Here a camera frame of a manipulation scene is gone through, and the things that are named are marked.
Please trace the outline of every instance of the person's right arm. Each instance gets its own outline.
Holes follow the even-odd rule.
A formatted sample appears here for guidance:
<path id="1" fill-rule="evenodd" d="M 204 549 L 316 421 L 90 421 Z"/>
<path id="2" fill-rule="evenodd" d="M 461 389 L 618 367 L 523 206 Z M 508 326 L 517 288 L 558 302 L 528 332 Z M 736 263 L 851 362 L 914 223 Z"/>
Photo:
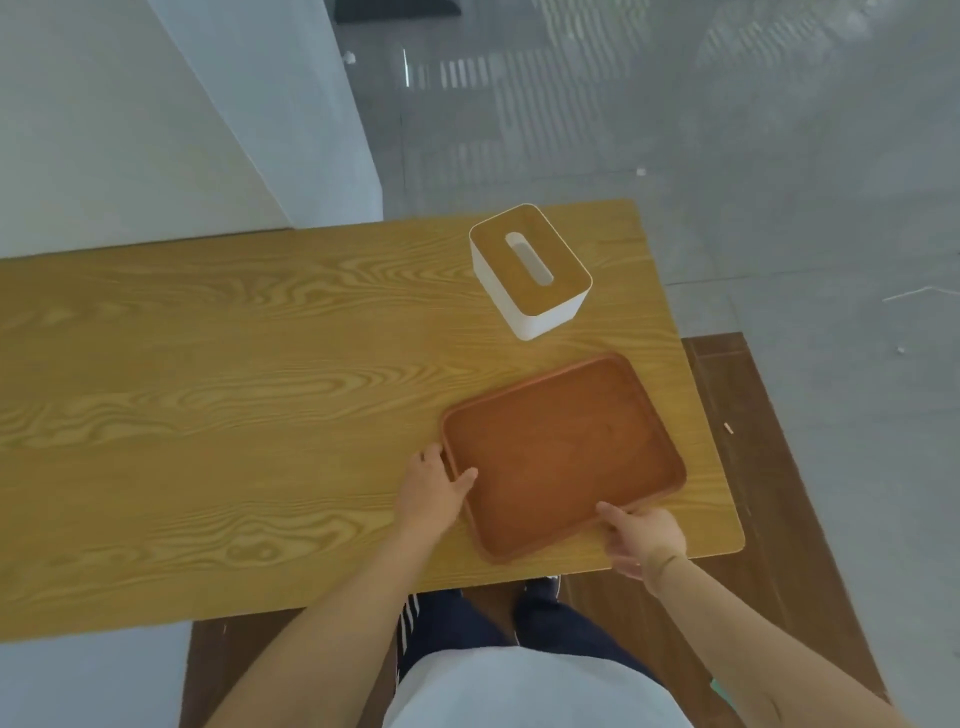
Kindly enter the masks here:
<path id="1" fill-rule="evenodd" d="M 846 672 L 744 604 L 686 558 L 667 511 L 637 515 L 600 503 L 607 552 L 663 604 L 749 728 L 907 728 L 912 724 Z"/>

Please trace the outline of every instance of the white shirt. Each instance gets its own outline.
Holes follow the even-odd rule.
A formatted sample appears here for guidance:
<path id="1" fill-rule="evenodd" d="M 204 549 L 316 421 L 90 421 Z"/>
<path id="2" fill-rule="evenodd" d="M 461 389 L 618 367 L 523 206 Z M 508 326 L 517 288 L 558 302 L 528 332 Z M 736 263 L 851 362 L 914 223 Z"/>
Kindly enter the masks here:
<path id="1" fill-rule="evenodd" d="M 427 655 L 399 684 L 384 728 L 692 728 L 665 688 L 610 660 L 525 647 Z"/>

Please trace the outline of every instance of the rectangular tray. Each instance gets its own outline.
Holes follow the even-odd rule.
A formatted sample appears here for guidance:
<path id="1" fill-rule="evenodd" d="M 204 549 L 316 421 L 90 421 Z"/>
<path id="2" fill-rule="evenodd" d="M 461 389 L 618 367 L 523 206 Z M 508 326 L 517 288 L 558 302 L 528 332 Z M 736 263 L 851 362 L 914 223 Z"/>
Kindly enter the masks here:
<path id="1" fill-rule="evenodd" d="M 456 404 L 441 417 L 454 475 L 480 471 L 465 512 L 479 551 L 503 563 L 675 493 L 684 461 L 625 356 L 610 352 Z"/>

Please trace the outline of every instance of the navy blue pants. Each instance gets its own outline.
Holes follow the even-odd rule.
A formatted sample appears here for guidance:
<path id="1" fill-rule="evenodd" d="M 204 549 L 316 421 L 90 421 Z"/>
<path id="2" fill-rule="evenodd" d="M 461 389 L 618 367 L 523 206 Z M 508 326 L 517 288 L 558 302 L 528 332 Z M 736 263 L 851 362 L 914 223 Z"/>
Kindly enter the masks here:
<path id="1" fill-rule="evenodd" d="M 552 595 L 536 590 L 521 593 L 514 608 L 514 623 L 516 642 L 522 647 L 613 660 L 660 682 L 610 635 Z M 433 652 L 512 644 L 459 589 L 411 595 L 396 626 L 396 680 L 402 680 L 411 667 Z"/>

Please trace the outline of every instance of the wooden lid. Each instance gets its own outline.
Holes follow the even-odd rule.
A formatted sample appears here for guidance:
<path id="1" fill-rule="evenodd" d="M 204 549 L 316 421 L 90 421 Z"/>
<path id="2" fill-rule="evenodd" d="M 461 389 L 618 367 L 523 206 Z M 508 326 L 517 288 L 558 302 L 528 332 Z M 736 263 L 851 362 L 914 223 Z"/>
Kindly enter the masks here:
<path id="1" fill-rule="evenodd" d="M 553 279 L 538 283 L 524 265 L 508 235 L 519 233 L 536 252 Z M 518 240 L 511 235 L 511 241 Z M 520 313 L 540 316 L 589 290 L 590 273 L 567 247 L 550 221 L 533 205 L 518 205 L 470 229 L 470 241 L 503 284 Z"/>
<path id="2" fill-rule="evenodd" d="M 607 353 L 457 404 L 441 419 L 454 474 L 480 471 L 465 513 L 490 561 L 510 561 L 686 481 L 630 362 Z"/>

